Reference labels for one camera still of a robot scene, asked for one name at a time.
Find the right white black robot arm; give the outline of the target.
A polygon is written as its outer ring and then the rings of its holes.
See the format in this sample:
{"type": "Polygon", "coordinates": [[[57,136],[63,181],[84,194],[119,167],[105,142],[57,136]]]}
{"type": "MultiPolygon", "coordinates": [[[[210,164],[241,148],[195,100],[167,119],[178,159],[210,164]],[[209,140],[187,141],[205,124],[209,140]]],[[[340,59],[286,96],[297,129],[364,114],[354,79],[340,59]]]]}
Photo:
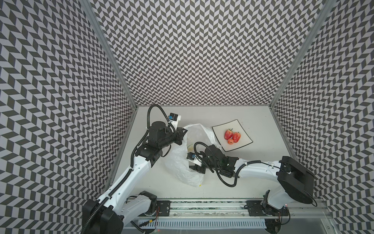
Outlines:
{"type": "Polygon", "coordinates": [[[317,206],[313,197],[314,174],[291,157],[283,156],[273,162],[248,161],[226,156],[215,145],[197,142],[193,151],[187,154],[187,160],[191,162],[190,169],[201,174],[210,170],[230,188],[246,177],[277,182],[279,186],[267,190],[262,200],[246,203],[245,209],[250,216],[283,216],[289,213],[287,206],[294,201],[317,206]]]}

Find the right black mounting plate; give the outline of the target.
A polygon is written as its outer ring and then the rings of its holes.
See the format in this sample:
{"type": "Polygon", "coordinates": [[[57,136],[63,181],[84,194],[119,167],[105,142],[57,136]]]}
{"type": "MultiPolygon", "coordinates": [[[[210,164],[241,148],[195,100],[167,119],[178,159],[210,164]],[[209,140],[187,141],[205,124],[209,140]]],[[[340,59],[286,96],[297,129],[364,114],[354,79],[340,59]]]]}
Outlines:
{"type": "Polygon", "coordinates": [[[272,216],[278,217],[290,215],[289,210],[286,207],[278,210],[269,205],[263,205],[260,200],[247,200],[244,206],[249,213],[249,216],[272,216]]]}

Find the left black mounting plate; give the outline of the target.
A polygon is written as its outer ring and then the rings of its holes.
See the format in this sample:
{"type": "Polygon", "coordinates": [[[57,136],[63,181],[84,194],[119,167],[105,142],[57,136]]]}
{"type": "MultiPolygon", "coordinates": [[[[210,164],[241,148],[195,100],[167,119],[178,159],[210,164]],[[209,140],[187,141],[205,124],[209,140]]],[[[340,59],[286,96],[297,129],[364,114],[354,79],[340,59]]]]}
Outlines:
{"type": "Polygon", "coordinates": [[[158,217],[168,217],[170,214],[170,207],[170,200],[158,200],[156,202],[156,214],[158,217]]]}

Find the white vented strip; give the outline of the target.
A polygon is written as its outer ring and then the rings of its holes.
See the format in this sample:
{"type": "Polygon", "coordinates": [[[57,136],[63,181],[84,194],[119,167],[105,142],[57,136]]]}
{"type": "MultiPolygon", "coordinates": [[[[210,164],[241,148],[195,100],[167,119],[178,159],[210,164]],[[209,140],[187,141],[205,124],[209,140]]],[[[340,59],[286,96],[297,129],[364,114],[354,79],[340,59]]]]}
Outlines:
{"type": "Polygon", "coordinates": [[[266,229],[264,219],[161,219],[141,226],[143,223],[146,221],[138,221],[138,226],[142,229],[266,229]]]}

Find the dark red fake fruit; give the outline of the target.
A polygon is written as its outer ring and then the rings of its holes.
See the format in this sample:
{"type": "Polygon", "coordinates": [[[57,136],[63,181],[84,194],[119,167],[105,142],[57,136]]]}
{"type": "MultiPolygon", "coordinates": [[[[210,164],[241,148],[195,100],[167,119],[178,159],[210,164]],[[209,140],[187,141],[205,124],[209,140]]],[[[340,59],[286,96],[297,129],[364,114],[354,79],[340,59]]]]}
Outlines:
{"type": "Polygon", "coordinates": [[[240,132],[234,132],[233,133],[232,139],[233,139],[234,143],[237,143],[240,140],[240,138],[241,138],[240,132]]]}

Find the black mounting plate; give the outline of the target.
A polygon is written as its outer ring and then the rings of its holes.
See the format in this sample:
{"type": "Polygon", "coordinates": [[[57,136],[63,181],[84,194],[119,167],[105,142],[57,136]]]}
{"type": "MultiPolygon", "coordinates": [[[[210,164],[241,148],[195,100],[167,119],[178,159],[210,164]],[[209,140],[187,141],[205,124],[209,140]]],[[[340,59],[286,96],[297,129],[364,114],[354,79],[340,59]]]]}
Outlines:
{"type": "Polygon", "coordinates": [[[158,217],[168,217],[170,214],[170,207],[170,200],[158,200],[156,202],[156,214],[158,217]]]}
{"type": "Polygon", "coordinates": [[[272,216],[278,217],[290,215],[289,210],[286,207],[278,210],[269,205],[263,205],[260,200],[247,200],[244,206],[249,213],[249,216],[272,216]]]}

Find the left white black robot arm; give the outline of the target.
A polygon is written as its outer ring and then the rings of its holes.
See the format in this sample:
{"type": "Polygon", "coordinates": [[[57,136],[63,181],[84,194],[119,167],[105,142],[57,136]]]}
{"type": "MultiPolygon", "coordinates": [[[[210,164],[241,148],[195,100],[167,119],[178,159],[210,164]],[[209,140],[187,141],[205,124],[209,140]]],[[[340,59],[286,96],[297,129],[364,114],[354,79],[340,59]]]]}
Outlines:
{"type": "Polygon", "coordinates": [[[156,195],[144,191],[132,201],[128,198],[140,179],[163,156],[163,149],[183,143],[187,130],[178,127],[180,120],[178,114],[166,115],[158,104],[149,107],[146,131],[131,152],[128,168],[98,199],[84,204],[81,233],[120,234],[139,215],[155,213],[156,195]]]}

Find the red fake strawberry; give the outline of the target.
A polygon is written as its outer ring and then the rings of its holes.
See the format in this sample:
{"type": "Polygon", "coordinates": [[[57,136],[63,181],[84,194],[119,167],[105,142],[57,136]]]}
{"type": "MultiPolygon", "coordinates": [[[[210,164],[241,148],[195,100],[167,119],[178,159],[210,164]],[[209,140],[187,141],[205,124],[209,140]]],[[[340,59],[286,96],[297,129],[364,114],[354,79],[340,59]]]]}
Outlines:
{"type": "Polygon", "coordinates": [[[232,129],[227,129],[226,132],[225,132],[225,135],[224,135],[225,140],[228,140],[228,139],[232,138],[232,136],[233,136],[232,129]]]}

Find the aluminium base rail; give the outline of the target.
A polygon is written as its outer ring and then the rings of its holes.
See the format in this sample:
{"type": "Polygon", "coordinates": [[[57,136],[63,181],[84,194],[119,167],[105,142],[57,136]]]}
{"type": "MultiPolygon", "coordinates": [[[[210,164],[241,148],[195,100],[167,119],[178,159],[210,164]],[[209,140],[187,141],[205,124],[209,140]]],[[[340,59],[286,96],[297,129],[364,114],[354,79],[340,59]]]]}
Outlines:
{"type": "MultiPolygon", "coordinates": [[[[244,206],[247,200],[261,199],[158,199],[170,200],[170,214],[168,218],[273,218],[272,216],[249,216],[244,206]]],[[[291,202],[287,204],[290,215],[284,218],[332,218],[325,203],[316,199],[316,207],[311,204],[291,202]]]]}

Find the white square plate black rim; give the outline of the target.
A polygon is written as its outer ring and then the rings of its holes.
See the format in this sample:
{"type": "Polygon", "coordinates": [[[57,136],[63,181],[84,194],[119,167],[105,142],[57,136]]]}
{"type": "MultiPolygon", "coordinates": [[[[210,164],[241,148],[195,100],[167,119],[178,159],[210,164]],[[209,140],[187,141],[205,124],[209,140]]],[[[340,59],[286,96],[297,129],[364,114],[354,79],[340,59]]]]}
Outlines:
{"type": "Polygon", "coordinates": [[[253,143],[238,120],[213,126],[212,129],[225,152],[240,149],[253,143]]]}

